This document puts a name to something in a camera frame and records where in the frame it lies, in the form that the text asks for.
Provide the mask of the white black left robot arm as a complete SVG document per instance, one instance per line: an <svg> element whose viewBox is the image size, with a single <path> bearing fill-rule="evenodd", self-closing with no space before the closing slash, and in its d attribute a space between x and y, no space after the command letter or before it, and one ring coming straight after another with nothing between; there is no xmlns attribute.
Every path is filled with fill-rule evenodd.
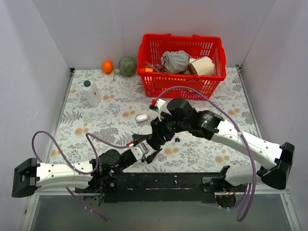
<svg viewBox="0 0 308 231"><path fill-rule="evenodd" d="M148 153L144 140L149 135L133 135L133 141L128 143L122 154L119 147L112 149L94 159L79 163L46 164L37 157L29 158L14 169L13 198L23 198L35 192L57 189L77 188L95 192L110 192L116 187L116 179L112 173L122 173L124 169L138 161L151 163L161 151L160 146L155 147L155 152Z"/></svg>

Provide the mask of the white earbud charging case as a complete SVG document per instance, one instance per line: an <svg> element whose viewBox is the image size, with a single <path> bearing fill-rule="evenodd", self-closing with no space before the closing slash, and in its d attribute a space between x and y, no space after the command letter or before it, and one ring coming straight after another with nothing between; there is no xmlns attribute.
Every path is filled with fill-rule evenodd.
<svg viewBox="0 0 308 231"><path fill-rule="evenodd" d="M137 115L135 119L136 119L137 123L141 123L141 122L144 122L148 119L148 115L147 114L140 114L140 115Z"/></svg>

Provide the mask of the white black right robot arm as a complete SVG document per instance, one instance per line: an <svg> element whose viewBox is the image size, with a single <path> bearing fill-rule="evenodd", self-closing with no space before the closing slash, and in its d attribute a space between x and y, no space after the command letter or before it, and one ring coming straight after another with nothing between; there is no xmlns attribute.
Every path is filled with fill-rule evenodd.
<svg viewBox="0 0 308 231"><path fill-rule="evenodd" d="M229 191L234 186L253 181L262 182L277 190L286 188L293 164L293 144L276 144L245 131L238 131L222 116L209 110L198 112L182 98L172 99L168 103L154 99L150 109L158 113L157 118L151 122L152 134L147 139L155 150L172 140L176 133L187 131L197 138L226 145L253 157L254 164L224 167L217 180L208 183L211 189Z"/></svg>

